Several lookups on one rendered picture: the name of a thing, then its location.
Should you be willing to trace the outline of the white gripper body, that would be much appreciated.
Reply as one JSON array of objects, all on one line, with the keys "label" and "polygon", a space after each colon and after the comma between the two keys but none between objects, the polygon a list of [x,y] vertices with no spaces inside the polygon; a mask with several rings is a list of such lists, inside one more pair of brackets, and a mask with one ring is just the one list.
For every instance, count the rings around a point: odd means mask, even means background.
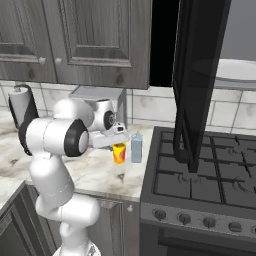
[{"label": "white gripper body", "polygon": [[103,148],[129,141],[129,134],[122,132],[113,135],[104,135],[101,132],[89,133],[89,146],[92,148]]}]

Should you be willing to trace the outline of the grey wooden base cupboard door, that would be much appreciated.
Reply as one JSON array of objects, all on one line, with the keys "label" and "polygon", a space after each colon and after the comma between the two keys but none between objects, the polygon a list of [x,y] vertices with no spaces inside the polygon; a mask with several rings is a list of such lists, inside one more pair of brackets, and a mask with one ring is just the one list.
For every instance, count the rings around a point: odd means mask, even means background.
[{"label": "grey wooden base cupboard door", "polygon": [[48,221],[36,213],[37,196],[23,182],[0,207],[0,256],[52,256],[57,250]]},{"label": "grey wooden base cupboard door", "polygon": [[[98,198],[98,221],[88,228],[102,256],[139,256],[139,203]],[[128,212],[129,205],[133,212]]]}]

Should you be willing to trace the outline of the black microwave door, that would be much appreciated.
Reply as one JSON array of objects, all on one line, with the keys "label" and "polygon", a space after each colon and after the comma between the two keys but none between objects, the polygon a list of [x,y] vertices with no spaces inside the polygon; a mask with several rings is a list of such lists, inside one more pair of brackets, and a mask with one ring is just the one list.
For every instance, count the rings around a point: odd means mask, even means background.
[{"label": "black microwave door", "polygon": [[173,63],[183,129],[199,161],[231,0],[180,0]]}]

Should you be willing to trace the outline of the white microwave turntable plate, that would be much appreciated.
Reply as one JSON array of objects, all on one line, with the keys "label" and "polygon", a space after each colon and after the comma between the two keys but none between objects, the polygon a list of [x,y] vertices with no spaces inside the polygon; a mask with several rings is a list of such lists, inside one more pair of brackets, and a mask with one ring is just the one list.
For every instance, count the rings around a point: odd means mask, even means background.
[{"label": "white microwave turntable plate", "polygon": [[256,82],[256,61],[220,59],[216,78],[225,81]]}]

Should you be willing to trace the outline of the black microwave oven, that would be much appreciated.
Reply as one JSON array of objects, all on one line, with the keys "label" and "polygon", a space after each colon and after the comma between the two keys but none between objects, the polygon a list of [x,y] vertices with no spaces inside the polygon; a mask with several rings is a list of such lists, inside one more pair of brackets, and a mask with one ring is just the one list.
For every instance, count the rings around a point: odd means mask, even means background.
[{"label": "black microwave oven", "polygon": [[[179,0],[153,0],[150,85],[171,87]],[[256,0],[231,0],[220,59],[256,61]],[[256,90],[256,82],[215,80],[216,88]]]}]

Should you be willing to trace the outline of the yellow and red cup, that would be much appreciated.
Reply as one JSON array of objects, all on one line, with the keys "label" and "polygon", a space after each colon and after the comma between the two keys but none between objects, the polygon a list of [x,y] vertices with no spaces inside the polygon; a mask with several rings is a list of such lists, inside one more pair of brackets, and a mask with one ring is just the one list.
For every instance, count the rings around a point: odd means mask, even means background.
[{"label": "yellow and red cup", "polygon": [[126,144],[118,143],[112,145],[113,158],[116,164],[123,164],[126,157]]}]

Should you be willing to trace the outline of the pale blue milk carton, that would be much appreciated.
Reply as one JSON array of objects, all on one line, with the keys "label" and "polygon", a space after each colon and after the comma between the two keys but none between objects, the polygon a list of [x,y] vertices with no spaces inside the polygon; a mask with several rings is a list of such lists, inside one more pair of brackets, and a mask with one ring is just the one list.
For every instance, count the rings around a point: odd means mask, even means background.
[{"label": "pale blue milk carton", "polygon": [[131,161],[140,163],[142,161],[143,136],[136,132],[131,137]]}]

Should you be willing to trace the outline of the grey boxy countertop appliance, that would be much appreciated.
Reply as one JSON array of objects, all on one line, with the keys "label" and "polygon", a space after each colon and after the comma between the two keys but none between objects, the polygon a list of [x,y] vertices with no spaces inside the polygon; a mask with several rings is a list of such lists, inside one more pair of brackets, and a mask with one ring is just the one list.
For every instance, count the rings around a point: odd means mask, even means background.
[{"label": "grey boxy countertop appliance", "polygon": [[127,100],[126,90],[121,88],[77,86],[70,94],[70,98],[82,98],[90,104],[101,99],[109,99],[112,102],[116,120],[127,125]]}]

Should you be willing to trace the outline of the paper towel roll black holder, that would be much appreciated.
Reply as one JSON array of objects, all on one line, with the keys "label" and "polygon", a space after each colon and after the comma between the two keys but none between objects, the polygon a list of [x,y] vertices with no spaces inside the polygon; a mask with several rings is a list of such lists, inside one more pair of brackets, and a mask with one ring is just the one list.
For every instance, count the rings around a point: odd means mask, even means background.
[{"label": "paper towel roll black holder", "polygon": [[8,102],[17,129],[24,121],[39,117],[32,90],[26,84],[15,85],[8,93]]}]

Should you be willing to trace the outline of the dark grey gas stove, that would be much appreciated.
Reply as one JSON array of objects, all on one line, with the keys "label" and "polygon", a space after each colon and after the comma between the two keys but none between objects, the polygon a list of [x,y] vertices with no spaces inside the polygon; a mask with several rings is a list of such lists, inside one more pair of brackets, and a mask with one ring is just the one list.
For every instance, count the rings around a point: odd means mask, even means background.
[{"label": "dark grey gas stove", "polygon": [[[173,141],[172,128],[153,130],[140,197],[139,256],[166,256],[167,248],[158,244],[160,229],[256,242],[256,136],[207,132],[194,175],[175,160]],[[155,209],[166,218],[156,219]],[[179,221],[181,213],[191,216],[189,224]],[[205,227],[206,217],[216,226]],[[230,222],[240,223],[242,231],[231,232]]]}]

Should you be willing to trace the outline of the grey wooden wall cupboard door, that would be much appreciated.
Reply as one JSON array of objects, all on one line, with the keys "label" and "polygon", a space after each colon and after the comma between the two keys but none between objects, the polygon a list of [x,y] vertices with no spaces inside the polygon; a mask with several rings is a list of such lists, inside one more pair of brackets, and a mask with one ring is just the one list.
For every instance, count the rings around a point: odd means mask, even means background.
[{"label": "grey wooden wall cupboard door", "polygon": [[153,0],[43,0],[60,84],[146,89]]},{"label": "grey wooden wall cupboard door", "polygon": [[0,0],[0,80],[57,81],[43,0]]}]

